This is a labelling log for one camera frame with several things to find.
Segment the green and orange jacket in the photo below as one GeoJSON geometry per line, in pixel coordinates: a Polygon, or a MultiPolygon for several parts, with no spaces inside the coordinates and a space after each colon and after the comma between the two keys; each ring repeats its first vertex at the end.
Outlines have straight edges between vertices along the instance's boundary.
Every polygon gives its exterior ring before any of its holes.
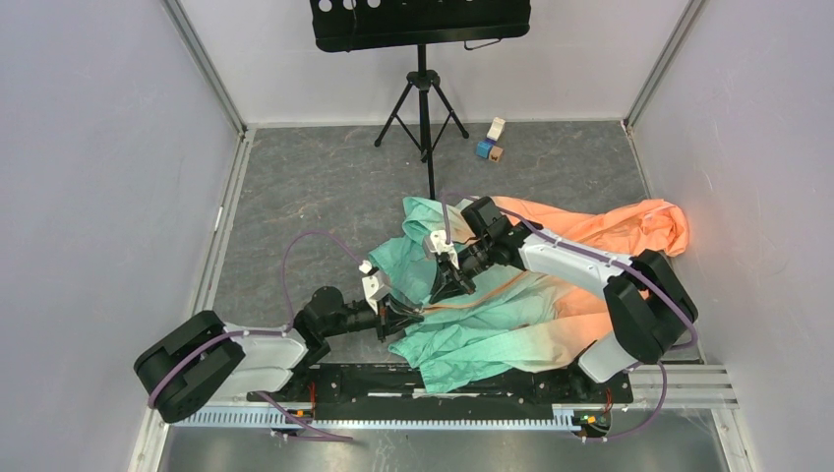
{"type": "MultiPolygon", "coordinates": [[[[543,224],[577,243],[617,253],[646,249],[669,257],[683,253],[689,225],[683,210],[661,199],[643,200],[604,213],[571,212],[511,197],[499,207],[543,224]]],[[[370,262],[390,280],[394,293],[427,304],[436,264],[423,239],[448,221],[456,241],[471,237],[455,206],[420,197],[402,200],[402,236],[371,251],[370,262]]],[[[603,300],[561,279],[497,265],[476,276],[471,295],[427,306],[424,321],[408,327],[388,350],[420,371],[425,389],[446,393],[509,369],[537,373],[570,364],[612,330],[603,300]]]]}

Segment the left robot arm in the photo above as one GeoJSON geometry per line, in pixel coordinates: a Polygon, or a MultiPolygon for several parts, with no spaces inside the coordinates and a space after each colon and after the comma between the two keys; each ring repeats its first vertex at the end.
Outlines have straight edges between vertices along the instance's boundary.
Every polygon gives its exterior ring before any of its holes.
{"type": "Polygon", "coordinates": [[[347,302],[324,286],[296,314],[290,329],[245,327],[204,310],[139,355],[134,373],[150,408],[173,424],[221,398],[262,391],[297,400],[312,389],[313,370],[330,353],[329,339],[369,330],[378,340],[424,320],[420,309],[386,295],[376,304],[347,302]]]}

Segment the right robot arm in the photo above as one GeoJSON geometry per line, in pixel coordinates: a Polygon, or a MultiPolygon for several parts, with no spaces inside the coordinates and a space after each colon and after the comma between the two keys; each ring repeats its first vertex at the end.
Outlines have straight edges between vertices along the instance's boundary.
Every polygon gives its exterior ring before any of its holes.
{"type": "Polygon", "coordinates": [[[671,350],[687,348],[679,340],[697,341],[697,309],[660,253],[637,256],[608,252],[571,241],[483,197],[462,211],[473,241],[457,250],[446,221],[423,239],[437,271],[430,301],[469,295],[476,275],[493,266],[554,276],[605,302],[611,331],[582,345],[569,360],[578,368],[567,376],[570,393],[581,401],[602,394],[614,375],[655,364],[671,350]]]}

